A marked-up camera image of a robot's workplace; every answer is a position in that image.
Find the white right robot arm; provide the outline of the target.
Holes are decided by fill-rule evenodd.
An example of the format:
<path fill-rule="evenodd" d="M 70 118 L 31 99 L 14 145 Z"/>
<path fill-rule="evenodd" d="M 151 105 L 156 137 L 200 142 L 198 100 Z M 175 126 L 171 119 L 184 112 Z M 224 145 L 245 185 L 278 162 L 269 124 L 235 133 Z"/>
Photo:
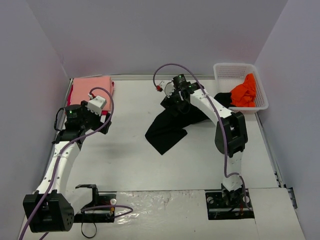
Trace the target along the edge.
<path fill-rule="evenodd" d="M 221 199 L 226 206 L 234 206 L 240 200 L 237 191 L 243 188 L 242 157 L 248 142 L 244 115 L 224 107 L 203 85 L 187 81 L 183 74 L 172 81 L 161 81 L 156 90 L 165 94 L 163 107 L 173 107 L 180 113 L 184 108 L 195 107 L 215 124 L 214 144 L 224 155 Z"/>

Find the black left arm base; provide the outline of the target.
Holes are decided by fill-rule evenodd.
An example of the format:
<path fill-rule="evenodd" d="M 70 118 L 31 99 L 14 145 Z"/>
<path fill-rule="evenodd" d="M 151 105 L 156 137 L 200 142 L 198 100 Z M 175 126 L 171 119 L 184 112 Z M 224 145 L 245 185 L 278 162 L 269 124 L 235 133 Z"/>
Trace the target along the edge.
<path fill-rule="evenodd" d="M 79 184 L 72 192 L 70 201 L 74 209 L 74 223 L 113 223 L 115 221 L 115 210 L 112 208 L 87 210 L 82 209 L 115 205 L 117 194 L 115 191 L 99 191 L 95 184 Z"/>

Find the black t-shirt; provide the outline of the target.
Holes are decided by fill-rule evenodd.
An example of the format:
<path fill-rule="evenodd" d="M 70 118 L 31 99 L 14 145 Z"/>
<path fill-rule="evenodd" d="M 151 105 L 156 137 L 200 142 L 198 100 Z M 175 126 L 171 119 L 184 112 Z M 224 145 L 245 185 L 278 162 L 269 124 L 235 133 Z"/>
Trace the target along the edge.
<path fill-rule="evenodd" d="M 145 133 L 146 140 L 161 155 L 164 155 L 186 135 L 185 127 L 204 120 L 211 120 L 216 126 L 219 120 L 228 118 L 232 111 L 200 89 L 189 95 L 191 109 L 187 114 L 172 115 L 163 110 Z"/>

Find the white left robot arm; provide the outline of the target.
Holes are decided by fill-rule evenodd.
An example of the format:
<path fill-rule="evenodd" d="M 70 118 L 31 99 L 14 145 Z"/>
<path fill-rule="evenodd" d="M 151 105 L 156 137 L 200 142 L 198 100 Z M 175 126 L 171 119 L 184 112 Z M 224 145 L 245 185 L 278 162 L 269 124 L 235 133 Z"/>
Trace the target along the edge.
<path fill-rule="evenodd" d="M 89 184 L 78 185 L 74 193 L 66 193 L 73 164 L 84 140 L 96 132 L 106 134 L 111 125 L 111 113 L 101 121 L 107 101 L 96 96 L 89 101 L 65 107 L 64 129 L 53 142 L 54 153 L 45 176 L 35 193 L 23 199 L 27 227 L 33 233 L 69 231 L 75 215 L 84 207 L 97 208 L 101 197 Z"/>

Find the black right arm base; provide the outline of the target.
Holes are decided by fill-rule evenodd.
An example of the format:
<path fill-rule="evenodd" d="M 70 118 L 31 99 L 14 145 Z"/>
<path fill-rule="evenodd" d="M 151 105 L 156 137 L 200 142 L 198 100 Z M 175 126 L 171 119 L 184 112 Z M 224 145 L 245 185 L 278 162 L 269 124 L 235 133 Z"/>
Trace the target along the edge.
<path fill-rule="evenodd" d="M 253 206 L 249 191 L 228 192 L 222 190 L 206 190 L 205 200 L 207 217 L 210 221 L 254 219 Z"/>

